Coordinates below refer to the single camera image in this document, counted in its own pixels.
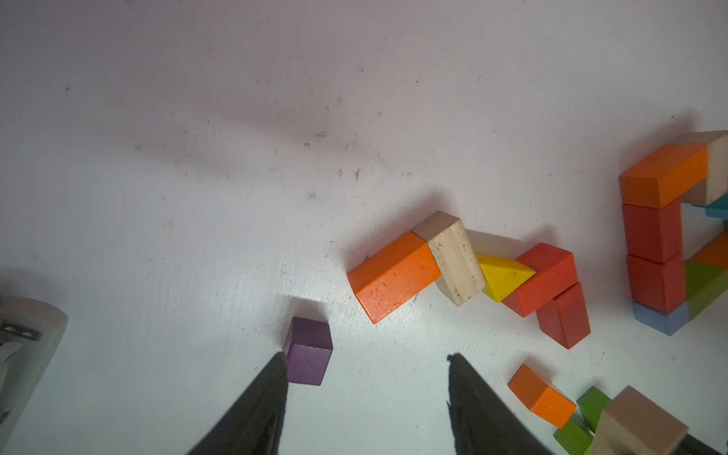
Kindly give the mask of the natural wood block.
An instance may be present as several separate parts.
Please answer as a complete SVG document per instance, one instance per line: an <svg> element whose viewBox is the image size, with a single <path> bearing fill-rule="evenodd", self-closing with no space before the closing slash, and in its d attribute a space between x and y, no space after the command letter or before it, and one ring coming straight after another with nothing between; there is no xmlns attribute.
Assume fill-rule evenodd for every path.
<svg viewBox="0 0 728 455"><path fill-rule="evenodd" d="M674 138L669 145L700 144L708 150L707 178L682 196L682 202L708 206L727 193L727 131L687 133Z"/></svg>
<svg viewBox="0 0 728 455"><path fill-rule="evenodd" d="M460 218L438 210L411 232L427 244L441 272L438 286L456 306L486 288L485 276Z"/></svg>
<svg viewBox="0 0 728 455"><path fill-rule="evenodd" d="M591 454L673 454L688 426L627 386L604 407Z"/></svg>

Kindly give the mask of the red block pair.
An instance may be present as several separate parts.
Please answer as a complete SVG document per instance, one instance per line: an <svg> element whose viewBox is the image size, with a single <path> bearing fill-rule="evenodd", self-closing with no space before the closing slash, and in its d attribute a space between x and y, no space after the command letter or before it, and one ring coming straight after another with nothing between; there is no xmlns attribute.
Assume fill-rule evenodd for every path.
<svg viewBox="0 0 728 455"><path fill-rule="evenodd" d="M578 281L574 254L557 246L539 243L516 261L532 268L536 274L502 303L523 318L536 312Z"/></svg>
<svg viewBox="0 0 728 455"><path fill-rule="evenodd" d="M577 282L537 311L540 330L570 350L591 333L583 286Z"/></svg>

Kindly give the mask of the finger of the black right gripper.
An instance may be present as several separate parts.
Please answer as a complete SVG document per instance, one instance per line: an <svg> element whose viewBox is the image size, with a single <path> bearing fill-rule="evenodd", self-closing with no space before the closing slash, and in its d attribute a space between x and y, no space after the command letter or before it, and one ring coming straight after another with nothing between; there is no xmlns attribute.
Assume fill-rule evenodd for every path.
<svg viewBox="0 0 728 455"><path fill-rule="evenodd" d="M722 455L696 437L686 434L680 445L676 448L676 455Z"/></svg>

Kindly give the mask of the yellow triangle block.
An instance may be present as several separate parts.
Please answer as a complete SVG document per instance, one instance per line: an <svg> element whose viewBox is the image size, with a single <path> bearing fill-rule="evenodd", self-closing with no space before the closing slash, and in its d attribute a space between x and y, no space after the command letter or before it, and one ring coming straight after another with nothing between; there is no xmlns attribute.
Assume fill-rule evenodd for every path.
<svg viewBox="0 0 728 455"><path fill-rule="evenodd" d="M496 303L501 303L536 274L534 269L511 259L479 253L476 259L486 280L483 293Z"/></svg>

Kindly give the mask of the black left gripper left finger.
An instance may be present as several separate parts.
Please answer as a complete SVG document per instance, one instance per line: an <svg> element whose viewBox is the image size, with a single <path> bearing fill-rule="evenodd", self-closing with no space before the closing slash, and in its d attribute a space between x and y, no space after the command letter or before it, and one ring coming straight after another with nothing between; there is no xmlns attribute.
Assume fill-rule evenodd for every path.
<svg viewBox="0 0 728 455"><path fill-rule="evenodd" d="M286 355L275 354L191 454L277 454L288 393Z"/></svg>

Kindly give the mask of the red block front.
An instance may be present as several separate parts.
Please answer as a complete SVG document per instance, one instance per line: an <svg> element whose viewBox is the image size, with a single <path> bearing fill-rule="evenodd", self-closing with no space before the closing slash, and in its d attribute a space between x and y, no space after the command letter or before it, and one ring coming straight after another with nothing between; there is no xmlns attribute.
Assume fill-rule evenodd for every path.
<svg viewBox="0 0 728 455"><path fill-rule="evenodd" d="M667 314L686 300L686 268L682 252L665 263L629 255L627 265L633 301Z"/></svg>

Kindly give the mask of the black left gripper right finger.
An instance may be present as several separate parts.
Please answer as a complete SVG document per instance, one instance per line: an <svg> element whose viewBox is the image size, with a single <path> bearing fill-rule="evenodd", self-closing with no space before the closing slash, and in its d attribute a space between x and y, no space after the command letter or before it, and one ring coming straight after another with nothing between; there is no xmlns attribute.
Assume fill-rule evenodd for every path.
<svg viewBox="0 0 728 455"><path fill-rule="evenodd" d="M458 454L549 452L460 354L449 361L449 417Z"/></svg>

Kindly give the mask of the teal triangle block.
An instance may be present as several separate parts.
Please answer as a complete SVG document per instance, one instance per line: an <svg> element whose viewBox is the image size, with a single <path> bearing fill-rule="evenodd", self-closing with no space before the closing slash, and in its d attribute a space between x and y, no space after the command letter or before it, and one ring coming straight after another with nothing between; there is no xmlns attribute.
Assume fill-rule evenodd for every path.
<svg viewBox="0 0 728 455"><path fill-rule="evenodd" d="M728 219L728 194L716 199L713 203L704 208L708 217Z"/></svg>

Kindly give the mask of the light blue cube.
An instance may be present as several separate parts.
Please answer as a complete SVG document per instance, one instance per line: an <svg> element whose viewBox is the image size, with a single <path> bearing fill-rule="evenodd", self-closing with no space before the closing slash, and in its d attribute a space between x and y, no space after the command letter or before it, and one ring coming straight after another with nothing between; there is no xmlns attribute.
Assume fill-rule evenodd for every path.
<svg viewBox="0 0 728 455"><path fill-rule="evenodd" d="M672 336L690 321L688 302L669 313L662 313L636 301L632 304L635 320L667 336Z"/></svg>

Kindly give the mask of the orange block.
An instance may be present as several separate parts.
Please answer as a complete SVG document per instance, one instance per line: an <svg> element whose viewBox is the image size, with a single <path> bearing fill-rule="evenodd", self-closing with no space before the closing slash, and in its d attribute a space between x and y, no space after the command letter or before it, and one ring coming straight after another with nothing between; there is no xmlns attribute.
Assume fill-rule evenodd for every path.
<svg viewBox="0 0 728 455"><path fill-rule="evenodd" d="M576 411L576 403L526 364L519 367L508 388L531 413L556 428L564 428Z"/></svg>
<svg viewBox="0 0 728 455"><path fill-rule="evenodd" d="M441 277L427 243L406 232L347 273L350 286L372 324Z"/></svg>
<svg viewBox="0 0 728 455"><path fill-rule="evenodd" d="M622 202L665 208L708 175L708 149L701 144L667 145L619 176Z"/></svg>
<svg viewBox="0 0 728 455"><path fill-rule="evenodd" d="M724 231L706 244L692 258L702 264L728 269L728 232Z"/></svg>

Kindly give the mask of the green block row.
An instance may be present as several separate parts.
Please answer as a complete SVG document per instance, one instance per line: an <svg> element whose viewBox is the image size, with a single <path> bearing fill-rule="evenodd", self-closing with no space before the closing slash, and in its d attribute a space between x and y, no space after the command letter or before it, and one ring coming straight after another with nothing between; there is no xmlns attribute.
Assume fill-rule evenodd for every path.
<svg viewBox="0 0 728 455"><path fill-rule="evenodd" d="M727 270L693 260L684 266L689 318L694 320L727 290Z"/></svg>
<svg viewBox="0 0 728 455"><path fill-rule="evenodd" d="M593 433L577 419L571 418L554 433L554 438L569 455L590 455Z"/></svg>
<svg viewBox="0 0 728 455"><path fill-rule="evenodd" d="M596 432L602 411L610 402L612 402L612 398L595 386L589 388L576 400L585 424L593 433Z"/></svg>

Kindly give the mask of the red block small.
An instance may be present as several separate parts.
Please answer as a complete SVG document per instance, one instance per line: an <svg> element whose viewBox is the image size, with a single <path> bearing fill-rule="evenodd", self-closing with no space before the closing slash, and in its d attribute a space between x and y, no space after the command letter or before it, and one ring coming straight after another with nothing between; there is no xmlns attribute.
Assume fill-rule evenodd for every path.
<svg viewBox="0 0 728 455"><path fill-rule="evenodd" d="M661 264L683 251L680 199L661 209L623 204L622 213L629 255Z"/></svg>

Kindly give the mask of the purple cube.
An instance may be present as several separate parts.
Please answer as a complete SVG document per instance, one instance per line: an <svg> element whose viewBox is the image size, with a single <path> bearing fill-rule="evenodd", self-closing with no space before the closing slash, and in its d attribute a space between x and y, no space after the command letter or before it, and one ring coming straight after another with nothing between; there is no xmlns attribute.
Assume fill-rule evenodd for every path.
<svg viewBox="0 0 728 455"><path fill-rule="evenodd" d="M284 343L288 380L291 383L320 386L333 350L331 329L327 322L292 318Z"/></svg>

